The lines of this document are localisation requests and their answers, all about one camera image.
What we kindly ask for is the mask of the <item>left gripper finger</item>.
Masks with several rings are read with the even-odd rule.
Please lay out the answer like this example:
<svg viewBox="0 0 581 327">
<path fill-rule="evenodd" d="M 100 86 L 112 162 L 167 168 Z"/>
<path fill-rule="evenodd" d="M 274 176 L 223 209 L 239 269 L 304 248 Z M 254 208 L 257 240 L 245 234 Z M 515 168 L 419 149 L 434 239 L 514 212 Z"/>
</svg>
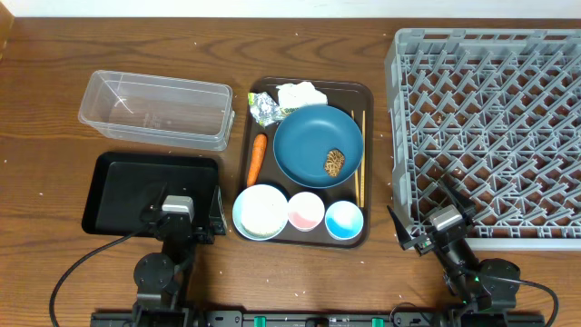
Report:
<svg viewBox="0 0 581 327">
<path fill-rule="evenodd" d="M 166 194 L 167 194 L 167 183 L 163 183 L 154 193 L 152 199 L 145 205 L 144 210 L 146 212 L 160 211 Z"/>
<path fill-rule="evenodd" d="M 219 185 L 214 188 L 212 204 L 209 211 L 210 225 L 215 235 L 225 235 L 227 223 L 222 206 L 222 193 Z"/>
</svg>

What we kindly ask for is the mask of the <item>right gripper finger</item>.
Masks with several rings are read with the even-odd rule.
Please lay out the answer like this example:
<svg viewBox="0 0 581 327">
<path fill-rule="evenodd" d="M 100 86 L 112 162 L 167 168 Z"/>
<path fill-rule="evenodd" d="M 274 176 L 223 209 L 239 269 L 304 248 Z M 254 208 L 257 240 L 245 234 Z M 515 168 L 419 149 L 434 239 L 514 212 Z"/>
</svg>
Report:
<svg viewBox="0 0 581 327">
<path fill-rule="evenodd" d="M 399 242 L 399 246 L 401 248 L 410 248 L 412 246 L 412 244 L 410 243 L 412 241 L 412 238 L 410 237 L 409 232 L 404 227 L 404 225 L 401 223 L 398 216 L 391 209 L 391 207 L 388 205 L 387 208 L 389 210 L 389 215 L 391 216 L 392 221 L 393 221 L 394 226 L 395 226 L 395 233 L 396 233 L 396 237 L 397 237 L 398 242 Z"/>
<path fill-rule="evenodd" d="M 476 214 L 476 205 L 473 201 L 457 191 L 446 180 L 440 179 L 438 184 L 463 217 L 474 217 Z"/>
</svg>

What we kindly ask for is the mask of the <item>blue small cup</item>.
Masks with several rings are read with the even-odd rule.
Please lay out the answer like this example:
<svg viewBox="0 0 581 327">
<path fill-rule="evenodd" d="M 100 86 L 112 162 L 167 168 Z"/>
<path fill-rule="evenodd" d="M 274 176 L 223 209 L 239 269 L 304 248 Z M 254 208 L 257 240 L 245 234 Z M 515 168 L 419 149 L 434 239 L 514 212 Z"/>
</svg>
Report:
<svg viewBox="0 0 581 327">
<path fill-rule="evenodd" d="M 352 202 L 338 201 L 325 212 L 324 222 L 329 235 L 338 241 L 347 241 L 358 236 L 364 224 L 361 209 Z"/>
</svg>

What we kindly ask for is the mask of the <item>orange carrot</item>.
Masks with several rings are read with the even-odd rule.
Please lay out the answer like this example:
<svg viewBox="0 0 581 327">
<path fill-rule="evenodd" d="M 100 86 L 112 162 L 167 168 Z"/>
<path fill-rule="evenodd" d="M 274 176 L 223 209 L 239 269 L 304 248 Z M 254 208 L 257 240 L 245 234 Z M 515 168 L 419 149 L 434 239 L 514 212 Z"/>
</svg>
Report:
<svg viewBox="0 0 581 327">
<path fill-rule="evenodd" d="M 258 134 L 254 139 L 251 150 L 251 163 L 246 182 L 248 187 L 255 185 L 258 180 L 267 144 L 268 138 L 265 134 Z"/>
</svg>

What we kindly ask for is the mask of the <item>pink small cup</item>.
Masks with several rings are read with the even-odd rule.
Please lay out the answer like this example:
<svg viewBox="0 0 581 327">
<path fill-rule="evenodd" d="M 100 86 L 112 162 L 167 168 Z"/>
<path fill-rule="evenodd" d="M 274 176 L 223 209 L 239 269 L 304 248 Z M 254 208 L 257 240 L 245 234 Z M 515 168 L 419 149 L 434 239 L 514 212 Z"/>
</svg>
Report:
<svg viewBox="0 0 581 327">
<path fill-rule="evenodd" d="M 301 192 L 293 195 L 288 202 L 289 222 L 301 232 L 309 232 L 323 220 L 325 206 L 315 193 Z"/>
</svg>

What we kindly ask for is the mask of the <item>dark blue plate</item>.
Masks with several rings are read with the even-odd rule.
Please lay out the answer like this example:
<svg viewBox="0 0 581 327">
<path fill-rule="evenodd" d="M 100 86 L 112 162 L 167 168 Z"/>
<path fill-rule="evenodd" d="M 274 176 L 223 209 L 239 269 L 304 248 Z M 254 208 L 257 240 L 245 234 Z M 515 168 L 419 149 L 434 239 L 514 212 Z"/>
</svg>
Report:
<svg viewBox="0 0 581 327">
<path fill-rule="evenodd" d="M 323 166 L 330 150 L 338 149 L 345 163 L 338 177 Z M 362 133 L 351 116 L 329 105 L 310 105 L 290 114 L 278 126 L 272 144 L 281 171 L 305 187 L 326 189 L 347 181 L 359 167 Z"/>
</svg>

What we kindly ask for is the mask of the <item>foil wrapper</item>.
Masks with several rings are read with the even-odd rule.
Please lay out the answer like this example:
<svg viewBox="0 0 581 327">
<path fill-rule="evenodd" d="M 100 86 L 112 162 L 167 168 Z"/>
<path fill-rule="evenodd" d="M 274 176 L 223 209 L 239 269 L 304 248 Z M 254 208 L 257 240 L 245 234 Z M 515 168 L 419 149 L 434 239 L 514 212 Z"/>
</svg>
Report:
<svg viewBox="0 0 581 327">
<path fill-rule="evenodd" d="M 285 114 L 267 92 L 248 93 L 247 98 L 251 116 L 260 126 L 266 128 L 285 119 Z"/>
</svg>

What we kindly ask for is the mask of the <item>white napkin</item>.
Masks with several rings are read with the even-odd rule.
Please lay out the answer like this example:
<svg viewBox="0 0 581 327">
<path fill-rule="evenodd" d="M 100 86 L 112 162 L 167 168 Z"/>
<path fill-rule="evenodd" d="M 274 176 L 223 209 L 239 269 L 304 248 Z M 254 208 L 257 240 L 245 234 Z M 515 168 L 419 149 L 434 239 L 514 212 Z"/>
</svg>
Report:
<svg viewBox="0 0 581 327">
<path fill-rule="evenodd" d="M 295 109 L 308 105 L 327 104 L 327 95 L 317 90 L 311 82 L 282 84 L 277 86 L 281 108 Z"/>
</svg>

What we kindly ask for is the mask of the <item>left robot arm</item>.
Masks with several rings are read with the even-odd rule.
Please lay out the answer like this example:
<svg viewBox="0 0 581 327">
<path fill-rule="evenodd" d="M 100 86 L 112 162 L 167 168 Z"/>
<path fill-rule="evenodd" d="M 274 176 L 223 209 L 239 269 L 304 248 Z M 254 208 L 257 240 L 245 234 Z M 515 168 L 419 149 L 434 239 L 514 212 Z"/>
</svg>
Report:
<svg viewBox="0 0 581 327">
<path fill-rule="evenodd" d="M 137 286 L 132 326 L 204 326 L 206 318 L 185 300 L 198 245 L 213 244 L 226 234 L 221 188 L 213 189 L 207 213 L 196 213 L 186 195 L 169 195 L 164 185 L 140 216 L 145 231 L 162 242 L 162 250 L 145 255 L 135 266 Z"/>
</svg>

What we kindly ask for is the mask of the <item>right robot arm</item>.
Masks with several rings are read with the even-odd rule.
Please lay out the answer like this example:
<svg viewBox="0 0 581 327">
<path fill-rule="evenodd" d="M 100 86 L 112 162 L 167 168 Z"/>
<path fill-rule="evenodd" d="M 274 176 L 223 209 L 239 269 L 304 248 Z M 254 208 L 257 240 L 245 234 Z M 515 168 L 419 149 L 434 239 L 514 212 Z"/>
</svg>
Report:
<svg viewBox="0 0 581 327">
<path fill-rule="evenodd" d="M 480 261 L 466 241 L 474 227 L 475 203 L 449 183 L 440 181 L 438 187 L 451 204 L 430 215 L 431 226 L 418 237 L 411 237 L 389 209 L 399 246 L 420 256 L 434 253 L 449 291 L 462 301 L 426 321 L 431 326 L 508 326 L 507 312 L 517 304 L 520 269 L 502 259 Z"/>
</svg>

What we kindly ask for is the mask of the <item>grey dishwasher rack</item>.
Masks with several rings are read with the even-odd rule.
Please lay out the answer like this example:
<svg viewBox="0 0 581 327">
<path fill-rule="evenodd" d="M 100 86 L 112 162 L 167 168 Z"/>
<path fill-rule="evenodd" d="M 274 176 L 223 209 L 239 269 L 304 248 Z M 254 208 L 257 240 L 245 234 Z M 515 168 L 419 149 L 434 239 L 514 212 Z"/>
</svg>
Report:
<svg viewBox="0 0 581 327">
<path fill-rule="evenodd" d="M 393 210 L 412 237 L 448 204 L 476 206 L 476 250 L 580 247 L 580 33 L 412 29 L 385 59 Z"/>
</svg>

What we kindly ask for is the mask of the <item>black tray bin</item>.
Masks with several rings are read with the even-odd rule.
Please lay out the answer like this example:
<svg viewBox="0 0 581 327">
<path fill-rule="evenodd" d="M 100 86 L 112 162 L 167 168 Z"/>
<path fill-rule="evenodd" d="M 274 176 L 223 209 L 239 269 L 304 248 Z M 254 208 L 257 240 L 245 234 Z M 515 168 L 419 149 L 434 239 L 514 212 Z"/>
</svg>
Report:
<svg viewBox="0 0 581 327">
<path fill-rule="evenodd" d="M 211 158 L 108 152 L 97 158 L 82 228 L 89 234 L 126 235 L 142 227 L 140 213 L 167 183 L 169 195 L 186 195 L 196 213 L 207 213 L 218 185 Z"/>
</svg>

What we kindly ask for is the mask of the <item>light blue rice bowl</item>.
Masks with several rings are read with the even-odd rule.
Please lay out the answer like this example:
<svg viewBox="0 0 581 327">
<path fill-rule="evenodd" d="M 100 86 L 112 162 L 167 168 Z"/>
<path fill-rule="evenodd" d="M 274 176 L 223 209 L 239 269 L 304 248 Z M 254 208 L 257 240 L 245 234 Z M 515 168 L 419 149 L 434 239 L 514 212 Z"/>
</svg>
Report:
<svg viewBox="0 0 581 327">
<path fill-rule="evenodd" d="M 232 208 L 236 230 L 253 241 L 276 237 L 288 223 L 288 200 L 283 192 L 267 184 L 242 191 Z"/>
</svg>

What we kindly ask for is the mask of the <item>left wooden chopstick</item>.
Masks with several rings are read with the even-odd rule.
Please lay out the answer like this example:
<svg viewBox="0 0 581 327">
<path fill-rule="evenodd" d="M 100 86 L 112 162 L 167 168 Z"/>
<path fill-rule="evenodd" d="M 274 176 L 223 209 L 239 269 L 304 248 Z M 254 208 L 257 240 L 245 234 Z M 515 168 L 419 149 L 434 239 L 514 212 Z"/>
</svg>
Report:
<svg viewBox="0 0 581 327">
<path fill-rule="evenodd" d="M 355 122 L 355 115 L 354 112 L 350 112 L 350 116 L 352 120 Z M 355 184 L 355 204 L 359 206 L 360 202 L 360 191 L 359 191 L 359 167 L 356 168 L 354 172 L 354 184 Z"/>
</svg>

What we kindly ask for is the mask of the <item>wooden chopstick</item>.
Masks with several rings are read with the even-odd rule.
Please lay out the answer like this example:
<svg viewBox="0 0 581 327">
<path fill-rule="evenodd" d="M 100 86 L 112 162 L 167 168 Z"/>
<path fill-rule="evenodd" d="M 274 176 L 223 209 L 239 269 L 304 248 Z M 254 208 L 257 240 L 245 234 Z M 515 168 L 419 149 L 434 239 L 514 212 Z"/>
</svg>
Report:
<svg viewBox="0 0 581 327">
<path fill-rule="evenodd" d="M 366 111 L 362 111 L 361 117 L 361 133 L 363 142 L 363 152 L 360 167 L 360 182 L 359 182 L 359 207 L 363 208 L 365 205 L 365 165 L 366 165 Z"/>
<path fill-rule="evenodd" d="M 355 115 L 354 112 L 350 112 L 350 116 L 352 120 L 355 122 Z M 355 204 L 359 206 L 360 202 L 360 191 L 359 191 L 359 167 L 356 168 L 354 172 L 354 184 L 355 184 Z"/>
</svg>

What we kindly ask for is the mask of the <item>clear plastic bin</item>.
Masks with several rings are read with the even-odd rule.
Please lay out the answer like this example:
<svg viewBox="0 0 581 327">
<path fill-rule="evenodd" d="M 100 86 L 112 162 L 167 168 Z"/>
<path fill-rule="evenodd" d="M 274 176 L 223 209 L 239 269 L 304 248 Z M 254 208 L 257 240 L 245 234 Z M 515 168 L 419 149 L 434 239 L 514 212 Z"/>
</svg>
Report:
<svg viewBox="0 0 581 327">
<path fill-rule="evenodd" d="M 78 120 L 118 140 L 221 152 L 235 112 L 227 84 L 99 70 Z"/>
</svg>

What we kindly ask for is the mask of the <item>brown mushroom piece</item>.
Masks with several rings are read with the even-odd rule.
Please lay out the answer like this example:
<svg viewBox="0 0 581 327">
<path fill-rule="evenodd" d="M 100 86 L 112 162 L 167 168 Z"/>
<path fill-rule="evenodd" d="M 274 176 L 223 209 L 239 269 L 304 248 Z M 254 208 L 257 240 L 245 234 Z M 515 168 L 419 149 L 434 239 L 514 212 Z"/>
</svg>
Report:
<svg viewBox="0 0 581 327">
<path fill-rule="evenodd" d="M 344 163 L 344 154 L 338 149 L 333 149 L 328 152 L 323 168 L 328 176 L 336 178 L 339 176 Z"/>
</svg>

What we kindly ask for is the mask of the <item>right wooden chopstick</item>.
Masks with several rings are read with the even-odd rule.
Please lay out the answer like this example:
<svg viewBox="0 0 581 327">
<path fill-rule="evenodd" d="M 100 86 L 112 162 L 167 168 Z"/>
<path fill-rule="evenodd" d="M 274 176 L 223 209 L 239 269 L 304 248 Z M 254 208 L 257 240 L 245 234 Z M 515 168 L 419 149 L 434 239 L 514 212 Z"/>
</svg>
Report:
<svg viewBox="0 0 581 327">
<path fill-rule="evenodd" d="M 361 133 L 363 142 L 363 152 L 360 167 L 360 182 L 359 182 L 359 207 L 363 208 L 365 205 L 365 165 L 366 165 L 366 111 L 362 111 L 361 117 Z"/>
</svg>

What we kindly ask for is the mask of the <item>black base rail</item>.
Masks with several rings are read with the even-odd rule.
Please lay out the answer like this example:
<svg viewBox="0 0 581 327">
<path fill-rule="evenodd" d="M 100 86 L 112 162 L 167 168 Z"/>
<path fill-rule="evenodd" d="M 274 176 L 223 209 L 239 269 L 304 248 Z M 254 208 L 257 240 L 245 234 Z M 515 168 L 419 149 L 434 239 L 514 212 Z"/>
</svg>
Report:
<svg viewBox="0 0 581 327">
<path fill-rule="evenodd" d="M 315 313 L 242 313 L 213 311 L 150 312 L 134 315 L 130 312 L 100 312 L 91 316 L 91 327 L 178 326 L 178 327 L 429 327 L 449 326 L 442 314 L 428 312 L 394 312 L 391 314 L 315 314 Z"/>
</svg>

